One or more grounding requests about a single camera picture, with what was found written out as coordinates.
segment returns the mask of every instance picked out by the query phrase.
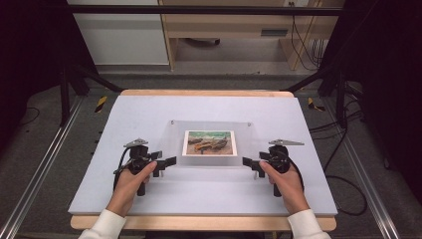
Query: finger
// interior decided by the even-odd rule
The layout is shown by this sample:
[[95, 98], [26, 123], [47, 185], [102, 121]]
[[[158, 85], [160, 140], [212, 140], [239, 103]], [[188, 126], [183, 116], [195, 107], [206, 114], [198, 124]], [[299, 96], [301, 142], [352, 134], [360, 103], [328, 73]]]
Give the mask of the finger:
[[156, 161], [149, 163], [141, 172], [136, 175], [136, 179], [143, 181], [151, 172], [155, 169], [157, 165]]
[[279, 176], [279, 173], [264, 160], [260, 161], [260, 166], [273, 180]]

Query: white sleeve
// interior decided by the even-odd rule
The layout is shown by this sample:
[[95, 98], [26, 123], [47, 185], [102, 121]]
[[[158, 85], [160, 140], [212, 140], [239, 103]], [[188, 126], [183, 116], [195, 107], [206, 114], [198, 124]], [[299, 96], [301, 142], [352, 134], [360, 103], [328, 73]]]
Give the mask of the white sleeve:
[[300, 211], [288, 217], [295, 239], [328, 239], [317, 223], [316, 216], [311, 209]]
[[93, 228], [85, 230], [79, 239], [117, 239], [125, 222], [125, 218], [104, 209]]

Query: hand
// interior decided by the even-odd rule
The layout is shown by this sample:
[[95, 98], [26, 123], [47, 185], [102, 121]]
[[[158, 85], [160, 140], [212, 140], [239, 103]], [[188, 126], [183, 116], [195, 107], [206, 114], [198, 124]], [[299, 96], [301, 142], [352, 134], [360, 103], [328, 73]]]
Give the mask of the hand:
[[133, 204], [133, 197], [142, 182], [149, 181], [149, 174], [157, 165], [156, 161], [151, 162], [137, 175], [131, 174], [129, 169], [124, 169], [114, 189], [111, 200], [105, 208], [121, 217], [125, 217]]
[[270, 183], [277, 184], [289, 213], [295, 214], [310, 209], [294, 167], [291, 166], [285, 173], [279, 173], [265, 161], [260, 161], [260, 166], [269, 175]]

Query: black curtain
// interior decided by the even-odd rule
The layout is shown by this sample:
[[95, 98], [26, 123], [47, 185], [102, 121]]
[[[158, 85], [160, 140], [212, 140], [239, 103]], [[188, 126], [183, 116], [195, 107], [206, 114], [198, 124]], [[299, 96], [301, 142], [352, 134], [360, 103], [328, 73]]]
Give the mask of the black curtain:
[[0, 1], [0, 151], [24, 115], [28, 99], [57, 86], [65, 65], [97, 73], [73, 14], [46, 12], [45, 4], [68, 3]]
[[[362, 84], [368, 124], [422, 203], [422, 1], [380, 0], [368, 12], [374, 2], [346, 1], [346, 8], [363, 9], [363, 14], [338, 19], [321, 67], [342, 59], [345, 79]], [[366, 13], [347, 50], [336, 57]]]

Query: photograph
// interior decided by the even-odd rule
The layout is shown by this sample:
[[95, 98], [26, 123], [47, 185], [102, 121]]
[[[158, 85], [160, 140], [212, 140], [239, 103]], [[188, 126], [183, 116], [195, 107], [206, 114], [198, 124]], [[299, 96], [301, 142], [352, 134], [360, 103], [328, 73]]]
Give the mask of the photograph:
[[235, 134], [230, 130], [187, 130], [183, 156], [237, 156]]

